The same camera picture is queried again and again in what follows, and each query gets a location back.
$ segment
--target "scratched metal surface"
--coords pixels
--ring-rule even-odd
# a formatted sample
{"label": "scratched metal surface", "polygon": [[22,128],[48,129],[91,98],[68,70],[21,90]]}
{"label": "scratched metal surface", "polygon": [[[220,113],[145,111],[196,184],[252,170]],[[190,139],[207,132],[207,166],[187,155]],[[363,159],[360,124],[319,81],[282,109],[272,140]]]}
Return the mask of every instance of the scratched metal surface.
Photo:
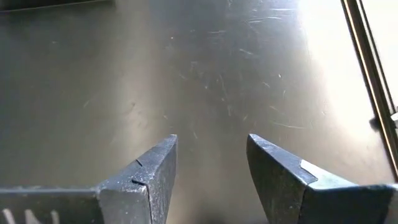
{"label": "scratched metal surface", "polygon": [[1,185],[95,184],[178,134],[169,223],[258,223],[248,133],[393,181],[339,1],[53,7],[2,14],[0,42]]}

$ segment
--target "stainless steel surface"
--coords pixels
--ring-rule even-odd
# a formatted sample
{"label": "stainless steel surface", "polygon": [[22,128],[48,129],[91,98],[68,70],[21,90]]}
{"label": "stainless steel surface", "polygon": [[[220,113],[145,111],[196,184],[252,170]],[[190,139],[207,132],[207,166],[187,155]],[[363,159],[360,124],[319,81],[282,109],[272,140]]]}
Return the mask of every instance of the stainless steel surface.
{"label": "stainless steel surface", "polygon": [[96,2],[3,14],[0,41],[2,185],[90,185],[178,134],[168,222],[256,223],[248,133],[393,181],[340,2]]}

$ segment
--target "engraved marking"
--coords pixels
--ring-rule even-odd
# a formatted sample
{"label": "engraved marking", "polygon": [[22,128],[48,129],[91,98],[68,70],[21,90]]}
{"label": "engraved marking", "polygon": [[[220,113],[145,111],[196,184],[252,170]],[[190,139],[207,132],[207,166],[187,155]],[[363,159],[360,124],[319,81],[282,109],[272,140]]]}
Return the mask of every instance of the engraved marking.
{"label": "engraved marking", "polygon": [[37,220],[35,214],[33,214],[30,209],[25,210],[25,221],[27,224],[42,224]]}
{"label": "engraved marking", "polygon": [[16,224],[15,223],[15,219],[14,216],[12,215],[11,211],[6,208],[2,210],[2,213],[4,214],[4,216],[6,217],[7,223],[8,224]]}
{"label": "engraved marking", "polygon": [[51,211],[52,224],[60,224],[60,216],[55,210]]}

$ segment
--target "metal rod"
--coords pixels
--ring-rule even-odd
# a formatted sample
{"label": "metal rod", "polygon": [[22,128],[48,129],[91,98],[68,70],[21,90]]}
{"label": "metal rod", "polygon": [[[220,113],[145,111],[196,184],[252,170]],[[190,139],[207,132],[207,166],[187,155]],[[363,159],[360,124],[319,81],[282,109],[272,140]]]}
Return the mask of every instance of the metal rod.
{"label": "metal rod", "polygon": [[391,114],[395,113],[386,79],[377,54],[368,20],[361,0],[342,0],[374,110],[379,118],[384,143],[391,157],[395,179],[398,180],[398,138]]}

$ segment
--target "metal jaw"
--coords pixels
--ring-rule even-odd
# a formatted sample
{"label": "metal jaw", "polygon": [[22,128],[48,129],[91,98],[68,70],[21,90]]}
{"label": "metal jaw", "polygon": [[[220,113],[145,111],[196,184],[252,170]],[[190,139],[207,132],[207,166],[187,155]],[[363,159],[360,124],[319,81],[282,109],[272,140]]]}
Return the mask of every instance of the metal jaw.
{"label": "metal jaw", "polygon": [[397,185],[356,185],[255,134],[246,150],[270,224],[398,222]]}
{"label": "metal jaw", "polygon": [[176,163],[171,135],[89,189],[0,189],[0,223],[165,223]]}

